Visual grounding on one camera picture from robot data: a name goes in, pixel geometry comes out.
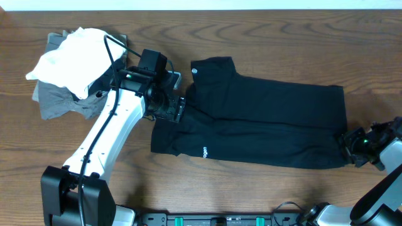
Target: green component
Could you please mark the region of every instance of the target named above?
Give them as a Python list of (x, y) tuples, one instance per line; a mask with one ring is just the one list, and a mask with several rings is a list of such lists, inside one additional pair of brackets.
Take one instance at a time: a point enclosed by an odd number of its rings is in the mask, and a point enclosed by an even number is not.
[(265, 225), (265, 218), (257, 217), (257, 226), (264, 226)]
[(175, 218), (175, 226), (183, 226), (183, 217)]

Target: table surface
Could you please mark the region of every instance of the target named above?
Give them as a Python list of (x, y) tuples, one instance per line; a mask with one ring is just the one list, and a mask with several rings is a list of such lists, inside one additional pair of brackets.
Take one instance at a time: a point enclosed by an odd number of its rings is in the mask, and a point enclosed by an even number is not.
[[(75, 112), (48, 121), (24, 76), (43, 54), (47, 34), (78, 27), (125, 34), (129, 46), (158, 50), (192, 83), (190, 61), (232, 56), (245, 76), (341, 85), (349, 128), (402, 115), (402, 11), (102, 11), (0, 12), (0, 225), (43, 225), (40, 177), (60, 167), (94, 120)], [(130, 64), (137, 61), (131, 56)], [(116, 203), (183, 212), (270, 212), (355, 204), (385, 172), (307, 170), (150, 152), (153, 122), (129, 135), (114, 168)]]

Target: gray cloth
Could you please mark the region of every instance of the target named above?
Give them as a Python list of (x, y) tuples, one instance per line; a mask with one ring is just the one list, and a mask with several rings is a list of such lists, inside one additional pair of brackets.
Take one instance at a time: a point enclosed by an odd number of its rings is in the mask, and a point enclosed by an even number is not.
[(44, 120), (60, 117), (70, 110), (90, 119), (102, 112), (107, 99), (107, 92), (99, 92), (86, 99), (74, 101), (67, 88), (59, 88), (41, 81), (38, 82), (38, 90), (40, 114)]
[[(50, 33), (45, 52), (57, 49), (67, 35), (66, 31), (63, 31), (63, 35)], [(119, 35), (114, 37), (127, 45), (127, 36)], [(125, 62), (127, 52), (123, 54), (122, 58)], [(32, 99), (39, 102), (41, 117), (44, 120), (60, 117), (70, 110), (82, 114), (85, 119), (91, 119), (102, 112), (106, 103), (107, 92), (99, 91), (86, 99), (74, 101), (72, 93), (67, 88), (60, 88), (53, 84), (38, 81), (32, 94)]]

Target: black garment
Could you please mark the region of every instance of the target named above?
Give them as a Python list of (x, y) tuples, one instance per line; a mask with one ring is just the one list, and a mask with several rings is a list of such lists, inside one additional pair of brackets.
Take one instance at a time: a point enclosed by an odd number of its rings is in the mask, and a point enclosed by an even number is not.
[(243, 77), (231, 58), (192, 62), (194, 83), (178, 124), (157, 120), (151, 151), (325, 169), (347, 163), (342, 87)]

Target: black cable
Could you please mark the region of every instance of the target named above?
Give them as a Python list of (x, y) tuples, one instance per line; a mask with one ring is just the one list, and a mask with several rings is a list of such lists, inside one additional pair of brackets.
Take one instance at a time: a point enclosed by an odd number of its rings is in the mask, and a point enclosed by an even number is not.
[(282, 203), (281, 205), (279, 205), (278, 207), (276, 207), (276, 208), (272, 211), (272, 218), (274, 219), (275, 223), (276, 223), (278, 226), (283, 226), (283, 225), (280, 225), (280, 224), (278, 223), (278, 221), (276, 220), (275, 212), (278, 211), (278, 210), (279, 210), (281, 207), (283, 207), (284, 205), (295, 205), (295, 206), (297, 206), (302, 212), (304, 212), (304, 209), (303, 209), (302, 207), (300, 207), (299, 205), (297, 205), (296, 203), (294, 203), (294, 202), (284, 202), (284, 203)]
[(111, 53), (111, 51), (109, 49), (109, 45), (107, 44), (107, 39), (110, 39), (111, 41), (113, 41), (116, 44), (118, 44), (119, 46), (127, 49), (131, 53), (134, 53), (136, 56), (141, 57), (140, 54), (136, 53), (135, 51), (130, 50), (128, 47), (126, 47), (123, 44), (121, 44), (120, 42), (114, 40), (110, 36), (108, 36), (108, 35), (104, 36), (104, 42), (105, 42), (105, 47), (106, 47), (106, 50), (107, 50), (107, 54), (109, 55), (109, 58), (111, 59), (111, 63), (112, 63), (114, 83), (115, 83), (115, 86), (116, 86), (116, 98), (114, 100), (114, 105), (113, 105), (112, 110), (109, 113), (109, 116), (107, 117), (107, 119), (106, 119), (105, 123), (103, 124), (103, 126), (100, 128), (99, 132), (96, 134), (96, 137), (94, 138), (94, 140), (92, 141), (92, 143), (90, 144), (90, 146), (88, 148), (87, 154), (84, 156), (84, 158), (82, 160), (82, 166), (81, 166), (79, 180), (78, 180), (78, 183), (79, 183), (79, 185), (78, 185), (78, 198), (79, 198), (78, 199), (78, 207), (79, 207), (80, 218), (81, 218), (81, 226), (86, 226), (86, 224), (85, 224), (85, 215), (84, 215), (84, 191), (82, 190), (82, 183), (83, 183), (83, 180), (84, 180), (85, 168), (87, 166), (89, 156), (92, 154), (92, 150), (93, 150), (97, 140), (102, 135), (102, 132), (106, 128), (106, 126), (109, 123), (109, 121), (115, 115), (117, 104), (119, 102), (119, 89), (120, 89), (119, 77), (117, 76), (116, 66), (114, 64), (112, 53)]

